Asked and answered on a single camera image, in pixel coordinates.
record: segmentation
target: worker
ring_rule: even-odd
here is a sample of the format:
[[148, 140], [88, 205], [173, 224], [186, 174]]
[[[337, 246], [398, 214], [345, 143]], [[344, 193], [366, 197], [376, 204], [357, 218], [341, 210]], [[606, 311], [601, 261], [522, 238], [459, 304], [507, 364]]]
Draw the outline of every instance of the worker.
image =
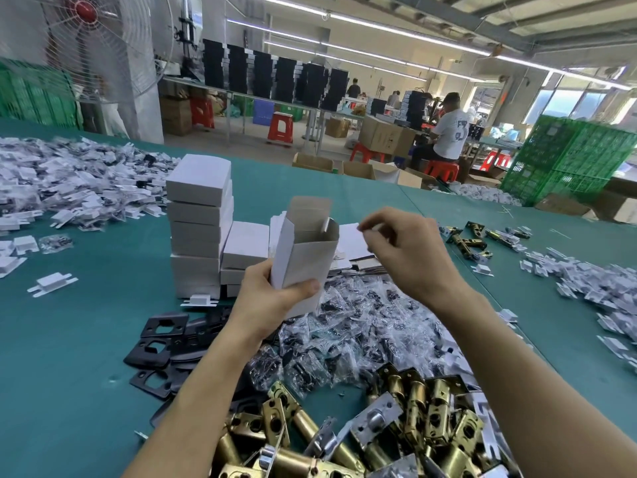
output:
[[394, 90], [392, 95], [387, 98], [387, 105], [394, 109], [400, 109], [400, 90]]
[[413, 149], [410, 168], [416, 171], [420, 171], [423, 160], [457, 162], [469, 135], [469, 116], [460, 109], [460, 94], [449, 92], [442, 107], [445, 114], [431, 129], [434, 137]]
[[358, 99], [358, 96], [361, 94], [361, 88], [358, 85], [358, 79], [352, 80], [352, 84], [347, 89], [347, 97], [352, 97], [353, 99]]
[[[637, 445], [568, 385], [462, 279], [436, 221], [394, 208], [359, 230], [395, 284], [432, 310], [456, 339], [525, 478], [633, 478]], [[208, 476], [245, 364], [290, 309], [319, 291], [269, 282], [271, 261], [249, 267], [230, 318], [187, 378], [123, 478]]]

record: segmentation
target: hand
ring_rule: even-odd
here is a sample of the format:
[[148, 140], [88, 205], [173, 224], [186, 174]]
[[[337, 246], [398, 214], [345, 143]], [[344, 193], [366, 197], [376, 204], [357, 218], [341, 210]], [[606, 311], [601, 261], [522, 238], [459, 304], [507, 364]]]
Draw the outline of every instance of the hand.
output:
[[279, 327], [294, 305], [320, 289], [317, 280], [307, 280], [275, 290], [268, 281], [271, 269], [271, 259], [246, 269], [241, 291], [226, 325], [249, 345], [255, 345], [256, 349]]
[[395, 208], [367, 216], [359, 230], [403, 292], [434, 313], [471, 292], [454, 266], [436, 221]]

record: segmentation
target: ceiling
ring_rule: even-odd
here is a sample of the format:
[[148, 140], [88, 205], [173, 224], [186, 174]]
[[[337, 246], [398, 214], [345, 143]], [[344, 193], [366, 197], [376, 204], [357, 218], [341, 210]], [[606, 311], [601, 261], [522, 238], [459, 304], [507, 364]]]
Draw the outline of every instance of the ceiling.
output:
[[637, 0], [356, 0], [450, 38], [547, 51], [637, 43]]

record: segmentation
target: industrial fan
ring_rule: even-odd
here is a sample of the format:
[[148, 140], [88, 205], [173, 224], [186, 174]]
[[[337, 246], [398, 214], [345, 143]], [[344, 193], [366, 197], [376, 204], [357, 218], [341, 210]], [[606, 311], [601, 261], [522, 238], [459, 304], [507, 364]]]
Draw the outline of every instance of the industrial fan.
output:
[[3, 0], [0, 64], [81, 103], [130, 103], [173, 52], [169, 0]]

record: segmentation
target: floor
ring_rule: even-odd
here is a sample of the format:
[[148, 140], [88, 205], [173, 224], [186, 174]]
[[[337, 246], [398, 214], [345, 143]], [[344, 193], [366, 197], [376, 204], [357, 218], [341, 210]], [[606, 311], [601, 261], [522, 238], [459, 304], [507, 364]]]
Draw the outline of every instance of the floor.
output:
[[[243, 134], [243, 120], [230, 119], [230, 144], [226, 139], [227, 119], [215, 118], [215, 128], [208, 129], [196, 126], [188, 136], [164, 135], [164, 144], [167, 146], [187, 148], [193, 151], [205, 151], [219, 155], [243, 157], [246, 159], [271, 162], [274, 164], [291, 165], [294, 154], [303, 151], [305, 140], [306, 121], [294, 123], [293, 144], [285, 148], [278, 143], [267, 144], [269, 127], [252, 124], [251, 118], [245, 120], [245, 134]], [[345, 148], [346, 138], [323, 136], [320, 155], [333, 160], [349, 160], [351, 151]], [[306, 152], [316, 154], [318, 143], [309, 142]]]

